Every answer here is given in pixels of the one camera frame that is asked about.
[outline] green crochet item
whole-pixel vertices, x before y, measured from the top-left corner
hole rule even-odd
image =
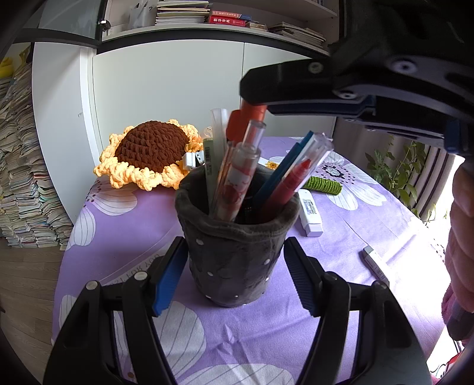
[[[321,191],[322,193],[338,195],[342,190],[342,185],[339,182],[312,176],[308,179],[303,188],[306,190]]]

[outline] crocheted sunflower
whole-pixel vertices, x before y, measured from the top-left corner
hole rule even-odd
[[[191,124],[180,126],[174,119],[129,126],[123,134],[111,134],[109,141],[94,173],[108,175],[116,189],[133,182],[146,191],[158,185],[177,190],[189,173],[182,167],[182,156],[203,149],[197,129]]]

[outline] stack of books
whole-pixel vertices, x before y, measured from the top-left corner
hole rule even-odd
[[[259,29],[261,31],[268,31],[265,24],[258,23],[256,21],[248,21],[245,26],[250,29]]]
[[[309,28],[300,28],[288,23],[280,23],[269,27],[268,31],[281,36],[290,37],[318,48],[323,48],[323,43],[326,41],[322,33]]]
[[[223,24],[226,26],[245,27],[247,22],[252,21],[252,16],[240,13],[212,11],[209,15],[208,23]]]
[[[10,87],[11,77],[0,79],[0,100],[7,94],[7,90]]]
[[[0,101],[0,228],[16,248],[60,246],[73,224],[46,168],[36,132],[31,65],[16,75]]]
[[[155,25],[202,24],[209,15],[208,6],[208,1],[201,0],[159,1],[156,8]]]

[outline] yellow crochet petal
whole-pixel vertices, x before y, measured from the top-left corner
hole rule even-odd
[[[202,150],[202,138],[199,136],[198,130],[191,124],[180,126],[175,119],[168,121],[181,128],[189,139],[189,143],[185,146],[186,152],[197,152]],[[146,191],[151,191],[154,187],[160,184],[164,187],[173,187],[178,189],[181,180],[189,173],[183,170],[182,161],[179,160],[177,164],[166,166],[162,173],[155,173],[148,167],[139,169],[128,162],[119,162],[115,156],[117,147],[132,130],[134,126],[125,128],[123,134],[111,134],[109,136],[110,145],[100,155],[100,164],[94,168],[94,174],[97,176],[108,175],[110,185],[114,188],[121,188],[128,183],[136,183],[139,188]]]

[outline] blue pen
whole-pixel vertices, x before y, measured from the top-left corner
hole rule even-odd
[[[264,183],[262,187],[260,187],[260,190],[258,190],[257,194],[255,194],[252,202],[252,206],[254,208],[262,207],[263,203],[270,197],[270,194],[277,187],[278,183],[280,183],[283,176],[286,174],[296,158],[300,155],[301,151],[310,141],[313,135],[313,131],[308,132],[304,139],[300,143],[296,143],[289,153],[286,154],[285,158],[278,165],[277,169],[273,171],[273,174],[270,176],[270,178]]]

